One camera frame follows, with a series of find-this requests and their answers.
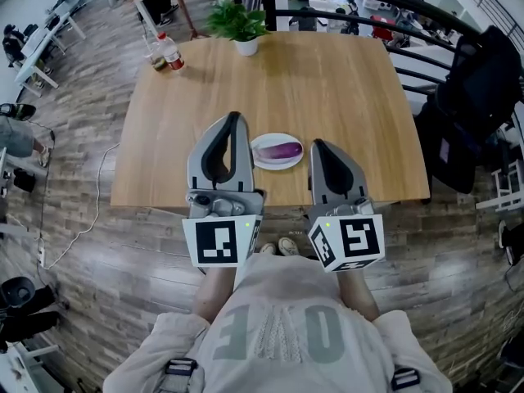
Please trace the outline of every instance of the power outlet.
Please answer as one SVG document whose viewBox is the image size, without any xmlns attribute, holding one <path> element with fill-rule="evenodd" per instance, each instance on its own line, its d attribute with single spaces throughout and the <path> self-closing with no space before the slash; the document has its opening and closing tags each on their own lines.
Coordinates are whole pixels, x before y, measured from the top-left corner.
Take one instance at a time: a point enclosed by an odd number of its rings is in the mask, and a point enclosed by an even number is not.
<svg viewBox="0 0 524 393">
<path fill-rule="evenodd" d="M 46 249 L 43 246 L 38 247 L 38 262 L 42 268 L 45 268 L 46 263 Z"/>
</svg>

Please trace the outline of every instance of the green plant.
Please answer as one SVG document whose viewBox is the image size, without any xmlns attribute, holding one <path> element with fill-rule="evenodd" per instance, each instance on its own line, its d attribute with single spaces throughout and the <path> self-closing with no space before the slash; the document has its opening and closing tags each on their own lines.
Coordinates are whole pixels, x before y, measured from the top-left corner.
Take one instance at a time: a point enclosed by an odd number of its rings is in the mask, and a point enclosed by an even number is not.
<svg viewBox="0 0 524 393">
<path fill-rule="evenodd" d="M 207 18 L 207 29 L 218 38 L 247 42 L 269 32 L 263 25 L 265 11 L 247 11 L 233 0 L 217 0 Z"/>
</svg>

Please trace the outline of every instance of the wooden pole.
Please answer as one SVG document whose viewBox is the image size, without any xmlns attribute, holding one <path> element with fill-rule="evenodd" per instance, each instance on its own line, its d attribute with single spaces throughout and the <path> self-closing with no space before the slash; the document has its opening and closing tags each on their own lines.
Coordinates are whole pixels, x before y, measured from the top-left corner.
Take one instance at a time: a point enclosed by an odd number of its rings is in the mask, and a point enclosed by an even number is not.
<svg viewBox="0 0 524 393">
<path fill-rule="evenodd" d="M 191 30 L 190 39 L 198 38 L 199 36 L 207 37 L 207 35 L 199 34 L 198 31 L 195 29 L 193 21 L 191 20 L 191 17 L 189 16 L 189 11 L 187 10 L 185 1 L 184 0 L 177 0 L 177 1 L 178 1 L 178 4 L 180 5 L 180 8 L 183 11 L 183 14 L 186 16 L 187 25 L 189 26 L 189 29 Z"/>
</svg>

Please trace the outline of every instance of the potted plant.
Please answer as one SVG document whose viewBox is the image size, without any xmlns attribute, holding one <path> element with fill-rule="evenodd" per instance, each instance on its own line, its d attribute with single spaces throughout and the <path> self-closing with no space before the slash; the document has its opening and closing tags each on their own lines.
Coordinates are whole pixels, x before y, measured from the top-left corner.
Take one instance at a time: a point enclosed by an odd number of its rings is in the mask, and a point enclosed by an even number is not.
<svg viewBox="0 0 524 393">
<path fill-rule="evenodd" d="M 252 56 L 258 49 L 258 37 L 269 32 L 264 26 L 265 11 L 247 11 L 233 0 L 217 0 L 207 18 L 207 29 L 218 38 L 234 41 L 238 52 Z"/>
</svg>

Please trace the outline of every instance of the metal railing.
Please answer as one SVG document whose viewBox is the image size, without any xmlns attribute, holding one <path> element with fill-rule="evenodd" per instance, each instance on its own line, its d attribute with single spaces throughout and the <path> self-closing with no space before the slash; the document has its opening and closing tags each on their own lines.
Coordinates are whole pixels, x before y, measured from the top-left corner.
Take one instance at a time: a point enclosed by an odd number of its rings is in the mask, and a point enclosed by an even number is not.
<svg viewBox="0 0 524 393">
<path fill-rule="evenodd" d="M 235 0 L 235 1 L 237 3 L 243 3 L 243 0 Z M 445 28 L 456 30 L 457 32 L 461 33 L 462 35 L 469 37 L 470 40 L 473 42 L 476 42 L 480 35 L 480 33 L 476 29 L 473 29 L 471 26 L 462 22 L 457 17 L 452 16 L 449 13 L 447 13 L 446 11 L 439 9 L 438 7 L 432 6 L 431 4 L 421 2 L 420 0 L 378 0 L 378 1 L 390 3 L 391 5 L 394 5 L 396 7 L 408 9 L 410 11 L 418 13 L 421 16 L 425 16 L 435 21 L 439 25 L 442 25 Z M 363 24 L 363 25 L 371 25 L 373 27 L 388 29 L 390 31 L 408 35 L 409 37 L 419 38 L 428 44 L 442 47 L 445 50 L 450 51 L 450 52 L 456 51 L 455 47 L 453 47 L 452 45 L 449 45 L 448 43 L 438 38 L 433 38 L 432 36 L 428 36 L 427 34 L 422 34 L 420 31 L 415 30 L 415 29 L 407 29 L 399 25 L 385 23 L 379 20 L 373 20 L 373 19 L 360 17 L 360 16 L 345 15 L 342 13 L 333 13 L 329 11 L 317 11 L 313 9 L 307 10 L 307 11 L 278 10 L 275 5 L 275 0 L 262 0 L 262 4 L 264 5 L 264 10 L 266 12 L 266 28 L 268 30 L 277 29 L 277 17 L 279 16 L 316 17 L 316 18 L 324 18 L 324 19 L 344 20 L 346 22 L 358 22 L 359 24 Z M 443 62 L 434 60 L 427 56 L 423 56 L 416 52 L 406 51 L 404 49 L 397 48 L 397 47 L 391 47 L 391 46 L 386 46 L 386 50 L 394 54 L 398 54 L 398 55 L 406 56 L 408 58 L 412 58 L 418 61 L 426 62 L 433 66 L 440 67 L 441 69 L 444 69 L 444 70 L 451 69 L 450 65 L 446 65 Z M 434 92 L 435 86 L 437 84 L 443 83 L 442 80 L 439 78 L 431 77 L 429 75 L 424 75 L 417 71 L 406 70 L 403 68 L 396 68 L 396 71 L 397 71 L 397 74 L 399 75 L 406 75 L 406 76 L 414 77 L 424 82 L 424 85 L 418 86 L 418 87 L 404 85 L 403 88 L 405 91 L 420 93 L 423 95 L 429 95 Z"/>
<path fill-rule="evenodd" d="M 524 52 L 524 31 L 498 0 L 473 0 L 513 42 L 519 52 Z"/>
</svg>

